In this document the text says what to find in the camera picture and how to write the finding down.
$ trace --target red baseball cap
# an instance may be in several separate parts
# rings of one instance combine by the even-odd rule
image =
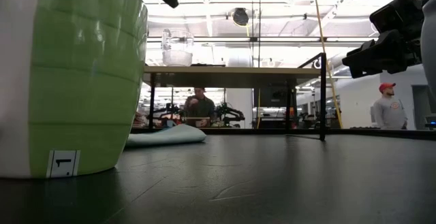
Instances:
[[[386,88],[392,88],[392,87],[394,87],[396,84],[395,83],[382,83],[381,85],[380,85],[380,87],[379,87],[379,91],[381,92],[381,93],[383,93],[383,91],[386,89]]]

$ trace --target white label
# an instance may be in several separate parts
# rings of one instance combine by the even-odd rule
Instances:
[[[52,150],[48,157],[47,178],[77,175],[80,150]]]

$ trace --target man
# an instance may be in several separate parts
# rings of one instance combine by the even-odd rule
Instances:
[[[379,87],[381,98],[374,103],[374,117],[381,129],[407,129],[407,117],[403,104],[394,98],[394,84],[383,83]]]
[[[187,117],[191,118],[213,118],[215,105],[213,101],[204,95],[204,88],[194,88],[195,95],[186,99],[184,110],[187,113]],[[200,126],[207,125],[207,120],[200,121]]]

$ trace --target man in red cap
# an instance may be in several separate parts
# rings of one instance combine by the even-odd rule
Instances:
[[[374,103],[374,117],[381,129],[406,129],[407,117],[403,104],[394,98],[395,83],[382,83],[381,98]]]

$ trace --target man's hand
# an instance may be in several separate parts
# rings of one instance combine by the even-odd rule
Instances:
[[[196,98],[191,99],[191,101],[189,101],[189,105],[195,105],[198,103],[198,100]]]
[[[206,119],[202,119],[201,121],[200,121],[200,126],[201,127],[205,127],[207,125],[207,120]]]

